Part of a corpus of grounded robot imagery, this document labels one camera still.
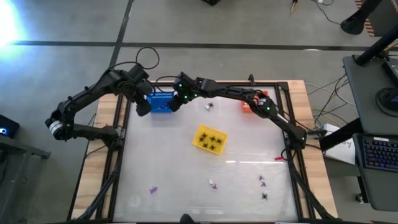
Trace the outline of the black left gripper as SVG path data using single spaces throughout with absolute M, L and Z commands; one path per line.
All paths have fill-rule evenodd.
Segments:
M 133 66 L 124 74 L 125 84 L 123 95 L 135 103 L 143 103 L 145 96 L 152 92 L 152 86 L 147 80 L 149 75 L 141 65 Z

